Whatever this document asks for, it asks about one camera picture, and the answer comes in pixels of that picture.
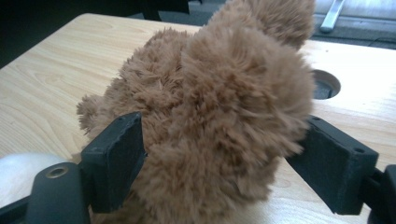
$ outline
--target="tabletop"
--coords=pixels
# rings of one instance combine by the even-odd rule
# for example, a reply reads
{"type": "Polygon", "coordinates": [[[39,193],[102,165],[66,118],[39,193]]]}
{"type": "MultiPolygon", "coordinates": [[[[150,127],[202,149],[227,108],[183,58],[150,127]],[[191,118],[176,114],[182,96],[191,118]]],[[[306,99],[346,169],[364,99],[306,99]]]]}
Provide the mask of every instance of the tabletop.
{"type": "MultiPolygon", "coordinates": [[[[200,27],[84,14],[0,70],[0,158],[36,151],[71,159],[88,139],[77,103],[102,95],[123,62],[158,30],[200,27]]],[[[377,168],[396,163],[396,51],[307,41],[301,53],[341,83],[331,99],[314,100],[313,115],[377,151],[377,168]]],[[[332,214],[283,161],[266,203],[237,212],[234,223],[365,223],[332,214]]]]}

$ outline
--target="plush toy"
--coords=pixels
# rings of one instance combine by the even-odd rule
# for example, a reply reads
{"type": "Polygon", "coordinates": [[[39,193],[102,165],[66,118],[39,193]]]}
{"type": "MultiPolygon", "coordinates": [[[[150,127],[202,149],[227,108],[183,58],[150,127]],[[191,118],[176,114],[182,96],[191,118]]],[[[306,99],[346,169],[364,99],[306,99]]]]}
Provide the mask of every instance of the plush toy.
{"type": "Polygon", "coordinates": [[[302,151],[311,68],[298,49],[314,0],[231,0],[190,35],[166,29],[137,49],[104,96],[84,97],[90,139],[140,111],[148,157],[105,223],[227,223],[264,201],[279,158],[302,151]]]}

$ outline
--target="light wood surface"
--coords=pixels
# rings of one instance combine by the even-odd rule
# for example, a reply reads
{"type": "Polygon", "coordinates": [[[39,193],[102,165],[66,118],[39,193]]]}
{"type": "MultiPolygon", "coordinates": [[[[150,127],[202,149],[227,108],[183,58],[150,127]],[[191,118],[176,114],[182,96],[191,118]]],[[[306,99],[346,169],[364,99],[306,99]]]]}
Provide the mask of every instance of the light wood surface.
{"type": "MultiPolygon", "coordinates": [[[[87,143],[76,105],[85,94],[103,94],[134,49],[164,27],[199,27],[86,14],[77,17],[0,71],[0,158],[49,152],[66,159],[87,143]]],[[[335,75],[340,93],[316,100],[314,115],[380,153],[377,167],[396,163],[396,51],[308,41],[302,49],[317,69],[335,75]]],[[[273,194],[235,214],[235,223],[365,223],[333,215],[283,162],[273,194]]]]}

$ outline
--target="stuffed animal's body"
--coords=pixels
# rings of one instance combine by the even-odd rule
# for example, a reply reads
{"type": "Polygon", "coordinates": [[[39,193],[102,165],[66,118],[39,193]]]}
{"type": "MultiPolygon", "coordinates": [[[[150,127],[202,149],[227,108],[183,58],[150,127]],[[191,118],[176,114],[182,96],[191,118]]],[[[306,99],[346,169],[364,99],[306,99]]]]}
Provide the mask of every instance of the stuffed animal's body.
{"type": "Polygon", "coordinates": [[[314,89],[297,51],[314,0],[232,0],[197,34],[157,33],[125,62],[104,96],[84,97],[93,139],[140,111],[145,164],[105,223],[227,223],[266,200],[278,159],[298,153],[314,89]]]}

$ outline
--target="teddy bear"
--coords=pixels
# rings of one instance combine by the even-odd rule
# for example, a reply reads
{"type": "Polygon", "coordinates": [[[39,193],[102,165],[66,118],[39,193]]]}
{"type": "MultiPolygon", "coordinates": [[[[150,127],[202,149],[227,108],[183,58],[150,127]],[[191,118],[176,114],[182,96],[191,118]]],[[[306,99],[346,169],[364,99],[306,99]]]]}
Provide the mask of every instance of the teddy bear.
{"type": "Polygon", "coordinates": [[[139,111],[148,156],[123,207],[93,223],[229,223],[265,201],[282,158],[300,153],[315,88],[299,53],[315,0],[229,0],[196,34],[165,29],[103,96],[85,96],[89,139],[139,111]]]}

